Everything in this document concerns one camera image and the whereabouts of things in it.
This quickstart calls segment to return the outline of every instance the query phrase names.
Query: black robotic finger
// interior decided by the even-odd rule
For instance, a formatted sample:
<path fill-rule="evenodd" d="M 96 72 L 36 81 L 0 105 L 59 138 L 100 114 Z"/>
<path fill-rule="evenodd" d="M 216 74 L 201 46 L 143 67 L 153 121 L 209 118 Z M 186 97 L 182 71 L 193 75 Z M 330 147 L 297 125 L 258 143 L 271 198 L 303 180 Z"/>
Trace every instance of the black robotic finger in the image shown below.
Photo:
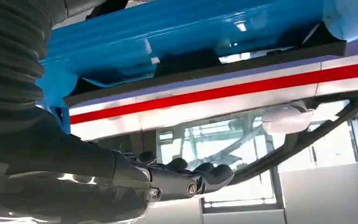
<path fill-rule="evenodd" d="M 175 172 L 181 173 L 182 171 L 186 170 L 187 162 L 186 162 L 186 160 L 184 160 L 182 158 L 176 158 L 176 159 L 172 160 L 170 163 L 166 164 L 165 168 L 170 171 L 175 171 Z"/>
<path fill-rule="evenodd" d="M 199 165 L 194 171 L 205 171 L 205 172 L 211 172 L 213 170 L 214 166 L 210 162 L 205 162 Z"/>
<path fill-rule="evenodd" d="M 201 168 L 207 170 L 210 169 L 210 165 L 204 165 Z M 229 184 L 234 178 L 234 172 L 228 165 L 222 164 L 210 171 L 194 170 L 189 176 L 197 179 L 199 194 L 204 194 L 217 191 Z"/>

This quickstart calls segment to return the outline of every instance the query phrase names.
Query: white wall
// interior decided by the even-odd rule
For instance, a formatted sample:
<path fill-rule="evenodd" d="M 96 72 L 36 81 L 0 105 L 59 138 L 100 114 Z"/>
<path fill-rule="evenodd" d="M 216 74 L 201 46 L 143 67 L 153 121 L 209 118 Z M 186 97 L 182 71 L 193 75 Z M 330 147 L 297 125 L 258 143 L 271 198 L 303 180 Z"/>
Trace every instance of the white wall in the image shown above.
<path fill-rule="evenodd" d="M 358 163 L 281 173 L 288 224 L 357 224 Z"/>
<path fill-rule="evenodd" d="M 198 198 L 159 202 L 149 208 L 136 224 L 202 224 L 202 210 Z"/>
<path fill-rule="evenodd" d="M 205 214 L 204 224 L 285 224 L 283 210 Z"/>

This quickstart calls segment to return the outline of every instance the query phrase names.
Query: red stripe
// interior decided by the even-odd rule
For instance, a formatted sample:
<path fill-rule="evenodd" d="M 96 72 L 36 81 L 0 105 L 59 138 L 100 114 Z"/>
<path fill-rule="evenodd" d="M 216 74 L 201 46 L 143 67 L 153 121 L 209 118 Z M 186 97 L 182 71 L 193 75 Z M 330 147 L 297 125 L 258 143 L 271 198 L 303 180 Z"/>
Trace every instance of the red stripe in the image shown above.
<path fill-rule="evenodd" d="M 130 105 L 107 108 L 99 111 L 73 115 L 70 117 L 70 123 L 78 124 L 92 120 L 110 118 L 130 113 L 149 111 L 182 104 L 195 103 L 205 100 L 356 77 L 358 77 L 358 64 L 328 70 L 307 72 L 286 77 L 272 78 L 251 83 L 225 86 L 217 89 L 192 92 L 172 97 L 139 102 Z"/>

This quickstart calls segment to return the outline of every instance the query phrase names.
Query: window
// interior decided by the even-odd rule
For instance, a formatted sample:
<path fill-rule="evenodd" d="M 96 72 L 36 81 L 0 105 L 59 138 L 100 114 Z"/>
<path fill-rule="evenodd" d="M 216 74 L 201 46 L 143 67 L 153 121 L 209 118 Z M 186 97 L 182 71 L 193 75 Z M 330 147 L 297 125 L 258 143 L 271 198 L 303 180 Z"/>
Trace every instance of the window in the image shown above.
<path fill-rule="evenodd" d="M 281 146 L 284 135 L 279 138 L 267 135 L 262 128 L 261 117 L 256 116 L 257 113 L 250 113 L 207 120 L 197 126 L 173 128 L 172 141 L 160 141 L 158 144 L 162 162 L 167 164 L 174 158 L 182 157 L 188 162 L 188 169 L 211 162 L 216 166 L 227 164 L 235 171 L 265 156 L 268 151 L 274 150 L 274 146 Z M 162 129 L 157 131 L 157 135 L 166 135 L 168 132 L 168 129 Z M 241 144 L 237 148 L 227 150 L 239 141 Z M 276 204 L 271 172 L 276 170 L 269 170 L 218 192 L 205 194 L 204 207 L 209 209 Z"/>
<path fill-rule="evenodd" d="M 315 112 L 309 130 L 316 129 L 327 119 L 336 119 L 335 114 L 342 110 L 348 101 L 321 104 Z M 341 124 L 279 166 L 280 171 L 291 171 L 315 167 L 337 166 L 358 162 L 357 117 Z"/>

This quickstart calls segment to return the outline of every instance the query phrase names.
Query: white panel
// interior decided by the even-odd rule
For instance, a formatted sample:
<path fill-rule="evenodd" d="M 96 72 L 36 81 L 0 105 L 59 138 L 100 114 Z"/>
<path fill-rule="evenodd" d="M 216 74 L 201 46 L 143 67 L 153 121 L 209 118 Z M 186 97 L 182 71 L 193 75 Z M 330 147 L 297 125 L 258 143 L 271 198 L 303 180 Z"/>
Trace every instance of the white panel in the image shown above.
<path fill-rule="evenodd" d="M 358 163 L 281 173 L 288 224 L 357 224 Z"/>
<path fill-rule="evenodd" d="M 127 98 L 127 99 L 120 99 L 120 100 L 113 100 L 105 103 L 99 104 L 92 104 L 88 106 L 76 107 L 69 109 L 70 116 L 78 115 L 83 113 L 88 113 L 92 111 L 99 111 L 107 108 L 123 106 L 123 105 L 130 105 L 136 103 L 135 98 Z"/>
<path fill-rule="evenodd" d="M 319 83 L 316 96 L 358 90 L 358 78 Z"/>
<path fill-rule="evenodd" d="M 284 224 L 283 210 L 204 214 L 204 224 Z"/>
<path fill-rule="evenodd" d="M 187 121 L 312 97 L 316 86 L 304 85 L 145 111 L 138 113 L 139 121 L 143 130 L 173 126 Z"/>
<path fill-rule="evenodd" d="M 320 66 L 321 66 L 320 63 L 313 63 L 313 64 L 307 64 L 307 65 L 302 65 L 293 68 L 246 75 L 238 78 L 221 80 L 218 82 L 205 83 L 195 86 L 188 86 L 188 87 L 183 87 L 183 88 L 178 88 L 178 89 L 173 89 L 163 92 L 157 92 L 157 93 L 139 96 L 137 97 L 137 102 L 143 102 L 143 101 L 148 101 L 157 98 L 164 98 L 169 96 L 176 96 L 176 95 L 186 94 L 190 92 L 198 92 L 202 90 L 216 89 L 224 86 L 251 83 L 260 80 L 268 80 L 272 78 L 285 77 L 285 76 L 291 76 L 291 75 L 296 75 L 306 72 L 318 71 L 320 70 Z"/>
<path fill-rule="evenodd" d="M 333 69 L 358 64 L 358 55 L 322 62 L 322 69 Z"/>
<path fill-rule="evenodd" d="M 202 224 L 198 198 L 160 202 L 149 208 L 146 216 L 136 224 Z"/>
<path fill-rule="evenodd" d="M 141 130 L 137 114 L 100 119 L 70 126 L 71 134 L 84 140 L 94 140 Z"/>

